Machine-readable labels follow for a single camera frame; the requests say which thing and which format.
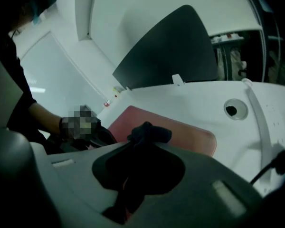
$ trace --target small white clip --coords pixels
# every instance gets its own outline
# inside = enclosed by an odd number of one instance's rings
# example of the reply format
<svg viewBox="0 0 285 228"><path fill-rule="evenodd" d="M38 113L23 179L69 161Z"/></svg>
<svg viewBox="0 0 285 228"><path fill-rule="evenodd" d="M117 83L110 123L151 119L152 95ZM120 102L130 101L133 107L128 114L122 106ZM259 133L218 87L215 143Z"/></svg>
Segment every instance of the small white clip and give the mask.
<svg viewBox="0 0 285 228"><path fill-rule="evenodd" d="M179 74L172 75L173 83L177 86L183 86L185 83Z"/></svg>

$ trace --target pink pad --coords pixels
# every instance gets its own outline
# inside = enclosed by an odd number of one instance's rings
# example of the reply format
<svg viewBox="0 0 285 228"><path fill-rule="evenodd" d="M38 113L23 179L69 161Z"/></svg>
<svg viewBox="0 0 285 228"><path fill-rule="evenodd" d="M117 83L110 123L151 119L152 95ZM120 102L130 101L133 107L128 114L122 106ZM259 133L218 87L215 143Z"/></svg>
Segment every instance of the pink pad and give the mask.
<svg viewBox="0 0 285 228"><path fill-rule="evenodd" d="M171 146L179 147L192 152L198 152L212 156L217 146L213 133L193 127L167 117L163 117L140 108L129 106L111 124L108 130L113 134L117 142L127 141L133 128L150 122L154 126L160 126L172 131Z"/></svg>

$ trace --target white curved panel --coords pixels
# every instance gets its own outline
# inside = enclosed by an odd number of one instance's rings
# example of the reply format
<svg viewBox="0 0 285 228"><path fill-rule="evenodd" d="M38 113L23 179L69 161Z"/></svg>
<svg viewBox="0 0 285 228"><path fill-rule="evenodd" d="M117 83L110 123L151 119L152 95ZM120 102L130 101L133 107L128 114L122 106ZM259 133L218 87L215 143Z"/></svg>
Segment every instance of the white curved panel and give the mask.
<svg viewBox="0 0 285 228"><path fill-rule="evenodd" d="M261 29L248 0L95 0L90 34L118 66L142 36L185 4L196 10L210 36Z"/></svg>

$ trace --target black hole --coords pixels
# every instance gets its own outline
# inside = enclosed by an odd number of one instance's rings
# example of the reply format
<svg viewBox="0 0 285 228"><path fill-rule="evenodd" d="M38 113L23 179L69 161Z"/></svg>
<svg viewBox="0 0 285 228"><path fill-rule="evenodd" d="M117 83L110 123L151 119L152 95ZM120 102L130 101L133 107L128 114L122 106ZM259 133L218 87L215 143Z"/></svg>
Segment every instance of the black hole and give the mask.
<svg viewBox="0 0 285 228"><path fill-rule="evenodd" d="M230 116L234 116L238 112L234 106L227 106L226 111Z"/></svg>

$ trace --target gloved hand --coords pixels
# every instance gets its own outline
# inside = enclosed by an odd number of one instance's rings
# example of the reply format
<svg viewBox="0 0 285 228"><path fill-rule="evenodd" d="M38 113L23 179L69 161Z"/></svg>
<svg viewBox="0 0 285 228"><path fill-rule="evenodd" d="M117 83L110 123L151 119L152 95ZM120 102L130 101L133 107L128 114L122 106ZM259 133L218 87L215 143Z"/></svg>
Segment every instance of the gloved hand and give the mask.
<svg viewBox="0 0 285 228"><path fill-rule="evenodd" d="M62 139L84 139L88 140L93 135L98 123L96 114L86 105L81 105L74 116L63 117L59 122L60 135Z"/></svg>

